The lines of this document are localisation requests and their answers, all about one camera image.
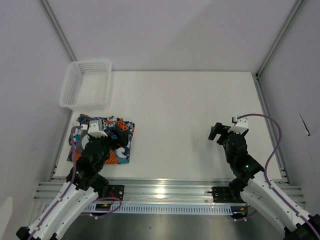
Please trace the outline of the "blue orange patterned shorts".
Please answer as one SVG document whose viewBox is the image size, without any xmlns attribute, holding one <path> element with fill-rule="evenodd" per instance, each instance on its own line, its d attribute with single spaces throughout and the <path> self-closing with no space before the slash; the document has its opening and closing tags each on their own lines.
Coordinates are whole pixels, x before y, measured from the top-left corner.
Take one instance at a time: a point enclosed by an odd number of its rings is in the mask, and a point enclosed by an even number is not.
<svg viewBox="0 0 320 240">
<path fill-rule="evenodd" d="M 80 114 L 69 137 L 71 149 L 67 161 L 88 161 L 95 168 L 105 164 L 127 164 L 135 124 L 119 117 L 91 117 Z"/>
</svg>

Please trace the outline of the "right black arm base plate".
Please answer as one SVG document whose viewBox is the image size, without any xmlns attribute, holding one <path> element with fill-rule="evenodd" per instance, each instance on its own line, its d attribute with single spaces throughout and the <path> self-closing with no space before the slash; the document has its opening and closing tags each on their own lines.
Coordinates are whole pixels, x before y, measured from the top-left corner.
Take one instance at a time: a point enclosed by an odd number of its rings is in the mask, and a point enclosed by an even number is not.
<svg viewBox="0 0 320 240">
<path fill-rule="evenodd" d="M 213 201 L 215 203 L 244 203 L 240 197 L 240 192 L 227 186 L 214 186 L 210 191 Z"/>
</svg>

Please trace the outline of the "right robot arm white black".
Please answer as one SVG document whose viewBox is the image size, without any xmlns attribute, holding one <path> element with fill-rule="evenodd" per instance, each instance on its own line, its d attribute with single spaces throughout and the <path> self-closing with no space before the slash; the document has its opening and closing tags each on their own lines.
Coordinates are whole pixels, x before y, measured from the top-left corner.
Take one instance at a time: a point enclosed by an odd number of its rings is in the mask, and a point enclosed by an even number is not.
<svg viewBox="0 0 320 240">
<path fill-rule="evenodd" d="M 285 240 L 318 240 L 319 214 L 311 215 L 269 179 L 267 169 L 248 153 L 248 131 L 247 120 L 233 126 L 217 122 L 210 129 L 208 139 L 223 147 L 226 162 L 235 175 L 228 184 L 227 197 L 252 206 Z"/>
</svg>

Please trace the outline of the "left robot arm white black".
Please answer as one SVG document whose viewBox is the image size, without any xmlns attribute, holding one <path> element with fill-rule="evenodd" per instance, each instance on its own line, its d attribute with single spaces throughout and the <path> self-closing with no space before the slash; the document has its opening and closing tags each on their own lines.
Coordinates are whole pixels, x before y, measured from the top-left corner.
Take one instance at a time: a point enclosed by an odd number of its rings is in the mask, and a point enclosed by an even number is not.
<svg viewBox="0 0 320 240">
<path fill-rule="evenodd" d="M 106 135 L 90 134 L 80 157 L 74 158 L 73 167 L 54 200 L 30 226 L 16 232 L 20 240 L 60 240 L 71 224 L 94 201 L 122 202 L 111 195 L 109 181 L 100 175 L 110 152 L 129 142 L 129 129 L 112 129 Z"/>
</svg>

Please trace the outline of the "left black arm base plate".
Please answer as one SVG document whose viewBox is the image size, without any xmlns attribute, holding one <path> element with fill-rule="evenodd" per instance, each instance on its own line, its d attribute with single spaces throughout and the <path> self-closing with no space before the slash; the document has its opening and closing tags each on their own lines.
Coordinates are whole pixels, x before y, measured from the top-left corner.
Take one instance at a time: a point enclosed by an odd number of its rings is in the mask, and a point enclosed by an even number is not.
<svg viewBox="0 0 320 240">
<path fill-rule="evenodd" d="M 125 186 L 124 185 L 110 184 L 108 186 L 105 197 L 118 198 L 122 201 L 124 198 L 124 193 L 125 193 Z"/>
</svg>

